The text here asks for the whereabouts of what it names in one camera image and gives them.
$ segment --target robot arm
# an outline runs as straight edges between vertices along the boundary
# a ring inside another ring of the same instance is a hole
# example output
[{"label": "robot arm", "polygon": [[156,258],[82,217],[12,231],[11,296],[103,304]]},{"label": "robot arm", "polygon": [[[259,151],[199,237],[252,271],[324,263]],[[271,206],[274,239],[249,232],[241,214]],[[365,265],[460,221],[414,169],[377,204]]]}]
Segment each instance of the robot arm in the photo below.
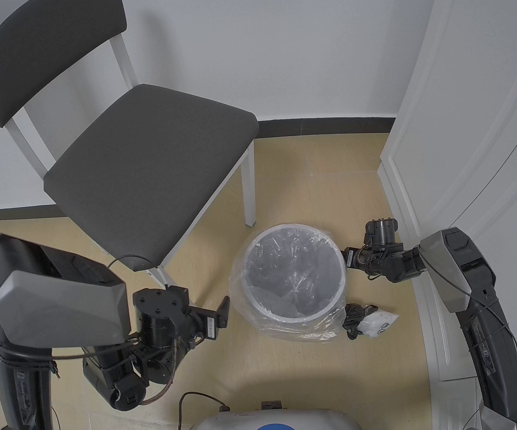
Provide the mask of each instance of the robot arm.
[{"label": "robot arm", "polygon": [[395,219],[368,222],[364,246],[343,252],[347,267],[393,283],[427,270],[469,347],[483,397],[483,429],[517,430],[517,350],[495,294],[495,274],[458,228],[438,231],[408,251],[396,242],[397,229]]},{"label": "robot arm", "polygon": [[51,430],[52,348],[82,347],[87,380],[119,411],[152,403],[150,381],[167,384],[183,357],[226,328],[229,298],[217,311],[189,305],[186,288],[133,294],[103,264],[0,234],[0,401],[4,430]]}]

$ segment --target barcode label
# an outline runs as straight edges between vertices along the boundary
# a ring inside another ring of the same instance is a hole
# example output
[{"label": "barcode label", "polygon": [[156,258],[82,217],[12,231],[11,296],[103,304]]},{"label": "barcode label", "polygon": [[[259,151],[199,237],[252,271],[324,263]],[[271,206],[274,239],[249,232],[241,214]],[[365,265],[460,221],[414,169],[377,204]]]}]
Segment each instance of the barcode label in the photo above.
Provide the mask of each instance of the barcode label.
[{"label": "barcode label", "polygon": [[348,250],[348,259],[346,260],[346,267],[349,268],[352,264],[352,257],[354,256],[354,250]]},{"label": "barcode label", "polygon": [[207,337],[210,340],[215,339],[215,319],[212,317],[207,317]]}]

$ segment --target white chair frame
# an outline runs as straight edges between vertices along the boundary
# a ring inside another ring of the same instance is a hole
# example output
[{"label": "white chair frame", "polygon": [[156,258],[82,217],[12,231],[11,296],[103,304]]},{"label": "white chair frame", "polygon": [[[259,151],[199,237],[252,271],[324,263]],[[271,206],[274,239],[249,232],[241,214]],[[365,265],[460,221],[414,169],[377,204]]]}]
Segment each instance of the white chair frame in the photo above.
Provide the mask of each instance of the white chair frame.
[{"label": "white chair frame", "polygon": [[[127,48],[123,42],[121,34],[116,35],[110,39],[111,48],[125,80],[125,84],[128,89],[132,89],[134,86],[139,84],[135,70],[131,64],[131,59],[127,53]],[[32,123],[32,120],[28,116],[25,108],[22,107],[13,118],[11,118],[6,125],[5,129],[8,130],[12,139],[19,147],[22,154],[32,165],[36,173],[43,178],[47,171],[55,164],[55,159],[47,148],[46,144],[40,137],[37,129]],[[245,211],[245,223],[248,226],[254,226],[256,221],[256,204],[255,204],[255,142],[251,142],[249,147],[245,150],[242,156],[239,158],[237,163],[231,169],[229,174],[221,182],[219,187],[207,201],[205,206],[197,214],[197,217],[193,220],[191,225],[187,228],[187,231],[183,234],[181,239],[175,244],[167,256],[163,259],[160,265],[155,268],[148,269],[146,272],[151,276],[158,284],[164,286],[175,285],[175,281],[169,276],[169,273],[165,270],[165,266],[169,264],[171,258],[176,254],[177,250],[181,247],[183,242],[187,239],[187,236],[197,222],[201,219],[205,211],[209,208],[214,198],[217,197],[222,188],[233,176],[236,169],[241,167],[242,177],[242,199],[244,203]]]}]

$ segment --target blue circle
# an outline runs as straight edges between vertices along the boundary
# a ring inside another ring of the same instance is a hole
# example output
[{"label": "blue circle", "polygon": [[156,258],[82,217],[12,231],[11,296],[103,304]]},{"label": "blue circle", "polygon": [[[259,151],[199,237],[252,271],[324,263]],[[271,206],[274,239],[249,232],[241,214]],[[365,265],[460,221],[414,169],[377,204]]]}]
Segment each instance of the blue circle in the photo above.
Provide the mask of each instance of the blue circle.
[{"label": "blue circle", "polygon": [[262,426],[259,430],[294,430],[291,426],[285,426],[284,424],[269,424]]}]

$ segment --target chair backrest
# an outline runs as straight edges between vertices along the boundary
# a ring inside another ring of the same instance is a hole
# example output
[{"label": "chair backrest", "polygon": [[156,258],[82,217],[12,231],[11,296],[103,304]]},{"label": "chair backrest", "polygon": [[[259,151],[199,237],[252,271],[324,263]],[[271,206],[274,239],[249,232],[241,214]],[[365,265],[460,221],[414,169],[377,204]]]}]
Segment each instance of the chair backrest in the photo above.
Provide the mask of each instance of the chair backrest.
[{"label": "chair backrest", "polygon": [[121,0],[29,0],[0,25],[0,127],[38,91],[124,32]]}]

